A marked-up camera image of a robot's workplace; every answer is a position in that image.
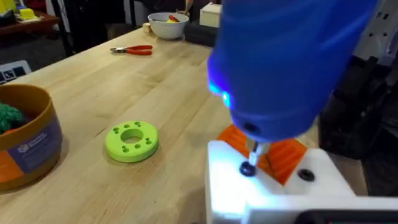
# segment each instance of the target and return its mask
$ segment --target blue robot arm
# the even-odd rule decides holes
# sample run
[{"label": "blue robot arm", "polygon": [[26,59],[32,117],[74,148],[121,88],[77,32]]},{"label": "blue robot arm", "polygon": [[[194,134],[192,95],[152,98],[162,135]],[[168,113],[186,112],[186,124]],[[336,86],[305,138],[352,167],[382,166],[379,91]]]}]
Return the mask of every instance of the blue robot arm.
[{"label": "blue robot arm", "polygon": [[249,138],[305,132],[324,107],[376,0],[225,0],[208,83]]}]

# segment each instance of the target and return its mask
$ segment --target green 3d printed disc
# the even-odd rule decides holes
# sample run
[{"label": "green 3d printed disc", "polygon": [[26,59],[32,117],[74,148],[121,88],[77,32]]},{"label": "green 3d printed disc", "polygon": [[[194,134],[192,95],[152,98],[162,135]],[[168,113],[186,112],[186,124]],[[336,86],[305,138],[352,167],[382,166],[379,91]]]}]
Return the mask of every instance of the green 3d printed disc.
[{"label": "green 3d printed disc", "polygon": [[[129,139],[138,139],[129,143]],[[155,127],[144,121],[126,121],[106,135],[109,156],[119,162],[139,162],[155,153],[159,139]]]}]

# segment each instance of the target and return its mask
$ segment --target hole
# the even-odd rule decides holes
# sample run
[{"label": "hole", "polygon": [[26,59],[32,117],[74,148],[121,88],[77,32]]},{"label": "hole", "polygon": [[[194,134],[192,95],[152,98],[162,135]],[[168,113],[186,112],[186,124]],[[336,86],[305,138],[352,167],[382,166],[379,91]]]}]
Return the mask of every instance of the hole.
[{"label": "hole", "polygon": [[312,171],[308,170],[308,169],[300,169],[297,172],[298,176],[308,182],[313,182],[315,180],[315,175],[313,174]]},{"label": "hole", "polygon": [[241,164],[239,171],[241,171],[241,174],[243,176],[252,177],[256,174],[256,167],[250,165],[250,163],[248,161],[245,161]]},{"label": "hole", "polygon": [[125,130],[122,135],[120,135],[120,138],[122,141],[125,143],[136,143],[140,141],[143,137],[143,133],[140,129],[129,129]]},{"label": "hole", "polygon": [[253,133],[259,132],[259,128],[251,123],[244,123],[243,128]]}]

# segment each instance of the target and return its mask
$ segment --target led light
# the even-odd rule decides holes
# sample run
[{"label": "led light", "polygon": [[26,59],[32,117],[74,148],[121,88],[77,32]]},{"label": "led light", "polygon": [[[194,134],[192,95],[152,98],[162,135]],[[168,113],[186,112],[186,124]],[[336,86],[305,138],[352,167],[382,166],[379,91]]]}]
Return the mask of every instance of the led light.
[{"label": "led light", "polygon": [[212,94],[217,96],[221,95],[221,90],[218,88],[218,86],[214,85],[212,82],[208,83],[208,88]]},{"label": "led light", "polygon": [[227,92],[223,92],[223,102],[225,104],[225,106],[227,108],[229,108],[231,106],[231,102],[230,102],[230,98],[229,98],[229,94]]}]

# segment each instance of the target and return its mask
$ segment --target black screw head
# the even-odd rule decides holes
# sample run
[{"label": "black screw head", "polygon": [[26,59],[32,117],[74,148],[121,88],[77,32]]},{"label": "black screw head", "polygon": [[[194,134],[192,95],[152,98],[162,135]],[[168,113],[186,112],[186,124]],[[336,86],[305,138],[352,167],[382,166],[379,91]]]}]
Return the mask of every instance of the black screw head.
[{"label": "black screw head", "polygon": [[308,169],[300,169],[300,170],[297,172],[297,175],[298,175],[301,179],[303,179],[303,180],[305,180],[305,181],[308,181],[308,182],[313,182],[313,181],[315,180],[315,175],[313,174],[312,171],[310,171],[310,170],[308,170]]},{"label": "black screw head", "polygon": [[239,171],[241,171],[241,174],[246,177],[253,177],[256,174],[256,167],[246,161],[242,163]]}]

